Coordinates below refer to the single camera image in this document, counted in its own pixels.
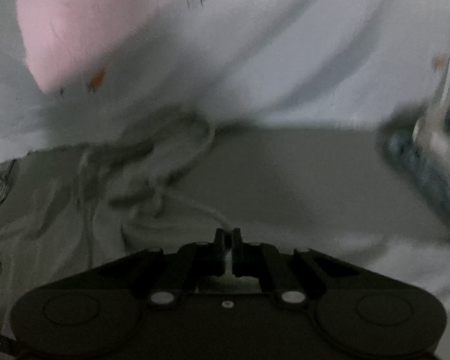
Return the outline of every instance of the silver screw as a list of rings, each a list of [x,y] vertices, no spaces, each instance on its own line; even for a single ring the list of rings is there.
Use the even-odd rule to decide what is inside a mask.
[[[285,303],[299,304],[305,301],[307,297],[301,291],[287,291],[282,293],[282,300]]]
[[[224,300],[222,302],[222,307],[224,309],[233,309],[234,306],[235,306],[235,302],[233,302],[232,300]]]
[[[170,304],[175,300],[175,296],[168,291],[158,291],[150,295],[150,301],[159,305]]]

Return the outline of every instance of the crumpled fabric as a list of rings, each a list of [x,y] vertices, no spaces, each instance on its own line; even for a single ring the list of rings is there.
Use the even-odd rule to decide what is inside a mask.
[[[13,337],[10,311],[27,291],[141,249],[123,231],[128,222],[140,223],[143,231],[158,223],[187,232],[196,224],[164,215],[168,184],[207,152],[214,128],[175,108],[156,112],[134,128],[141,135],[126,133],[117,145],[83,148],[67,162],[75,164],[68,177],[53,161],[20,169],[24,177],[0,211],[6,213],[0,216],[3,334]],[[14,194],[23,194],[28,183],[26,196]],[[22,207],[12,208],[24,198]]]

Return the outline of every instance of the orange stain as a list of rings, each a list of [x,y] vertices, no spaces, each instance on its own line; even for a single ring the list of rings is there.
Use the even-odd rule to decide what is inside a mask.
[[[432,67],[435,71],[446,69],[449,61],[450,56],[448,54],[438,55],[433,58]]]
[[[104,77],[105,77],[105,68],[102,68],[102,70],[100,70],[97,74],[92,76],[92,78],[88,82],[88,90],[95,92],[103,84]]]

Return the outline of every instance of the wrinkled cloth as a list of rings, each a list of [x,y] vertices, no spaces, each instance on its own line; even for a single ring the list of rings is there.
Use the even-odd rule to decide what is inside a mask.
[[[137,139],[139,131],[142,139]],[[37,286],[142,249],[160,247],[165,253],[172,253],[186,243],[211,241],[217,227],[240,227],[246,242],[267,242],[283,252],[309,247],[417,285],[435,294],[450,312],[450,242],[446,239],[434,241],[428,237],[418,240],[423,235],[421,232],[425,231],[418,218],[418,225],[411,226],[406,234],[390,235],[384,229],[393,230],[396,224],[393,218],[387,220],[387,213],[393,212],[393,207],[382,207],[381,211],[378,210],[382,216],[377,215],[371,221],[365,218],[365,214],[356,215],[352,207],[347,208],[347,203],[355,205],[363,199],[374,200],[373,193],[361,193],[357,199],[350,198],[351,202],[342,202],[342,210],[339,207],[347,196],[343,189],[350,188],[354,182],[375,177],[381,186],[393,184],[391,190],[376,192],[385,196],[390,196],[390,193],[391,196],[394,193],[407,195],[406,186],[399,180],[394,183],[393,178],[382,180],[384,174],[367,159],[356,159],[343,167],[343,153],[333,152],[330,156],[338,156],[343,173],[335,175],[334,179],[331,174],[333,167],[330,169],[328,166],[319,175],[318,183],[327,178],[330,185],[324,187],[327,193],[337,194],[336,199],[328,199],[327,194],[325,198],[315,194],[310,196],[307,192],[316,192],[313,185],[300,179],[300,174],[289,167],[298,162],[298,167],[304,169],[303,173],[311,174],[313,178],[313,174],[317,174],[315,167],[324,167],[326,161],[321,161],[324,158],[312,162],[298,161],[300,157],[293,155],[299,151],[296,144],[305,156],[317,155],[311,142],[303,135],[298,134],[295,143],[290,142],[293,139],[288,135],[288,143],[276,138],[275,145],[267,145],[264,142],[273,140],[271,134],[260,131],[248,139],[238,135],[241,143],[244,140],[248,143],[241,149],[225,145],[221,151],[223,157],[214,157],[218,140],[215,151],[208,153],[214,136],[211,126],[196,115],[164,110],[162,114],[154,114],[151,119],[135,126],[135,131],[124,134],[121,145],[41,152],[18,161],[15,185],[0,207],[1,332],[12,337],[8,320],[10,309],[21,295]],[[357,147],[350,138],[343,139],[342,143],[346,142],[348,147],[344,148],[345,151],[353,148],[355,152],[368,151],[368,147]],[[280,144],[288,145],[288,149],[278,150]],[[322,151],[333,151],[326,140],[318,140],[316,145]],[[261,151],[267,154],[267,161],[260,161],[263,160],[260,156],[255,163],[250,160],[251,155]],[[208,163],[208,166],[212,163],[214,171],[207,174],[204,168],[200,169],[201,163]],[[192,166],[190,174],[184,174]],[[352,176],[351,182],[348,180],[337,185],[340,176],[353,174],[347,171],[353,167],[366,171],[358,171],[356,180]],[[240,177],[236,178],[235,173],[241,173],[243,184],[250,179],[248,186],[237,185]],[[265,174],[265,179],[254,173]],[[215,182],[210,178],[221,180]],[[187,187],[180,185],[185,179],[188,180]],[[275,190],[256,187],[253,181],[269,183]],[[289,182],[298,189],[292,188]],[[297,200],[289,200],[276,191],[282,188]],[[211,196],[216,198],[202,200],[200,193],[194,193],[203,189],[209,189]],[[352,188],[351,193],[360,194],[366,189],[366,186],[358,186]],[[243,211],[248,213],[247,219],[240,218],[238,209],[228,209],[229,217],[223,218],[214,207],[205,207],[188,196],[221,209],[223,201],[231,201],[233,207],[238,200],[238,205],[243,205]],[[361,204],[360,207],[361,210],[370,210],[373,204],[380,202],[383,203],[375,196],[374,203]],[[317,203],[312,210],[315,227],[302,215],[313,203]],[[257,205],[264,205],[271,211],[270,215],[260,215],[260,211],[256,211]],[[414,207],[412,211],[416,215],[419,209]],[[295,217],[287,221],[281,215]],[[407,222],[403,212],[397,215],[398,221]],[[347,226],[346,221],[334,223],[321,216],[349,216],[352,220]],[[427,213],[425,220],[431,217]],[[380,229],[378,234],[373,224]],[[370,234],[367,230],[375,230],[376,233]],[[237,286],[226,277],[224,279],[219,284],[228,291],[256,289],[253,281],[245,279]],[[210,288],[217,283],[205,284]]]
[[[373,128],[428,101],[447,54],[450,0],[0,0],[0,163],[113,142],[166,104]]]
[[[170,178],[209,149],[214,129],[176,109],[154,113],[135,128],[141,140],[124,134],[118,146],[83,148],[69,157],[70,169],[53,160],[20,169],[24,177],[0,211],[3,334],[12,336],[10,310],[25,292],[135,251],[123,233],[126,223],[140,223],[144,231],[168,226],[186,232],[195,225],[161,212]],[[17,191],[29,191],[26,201]]]

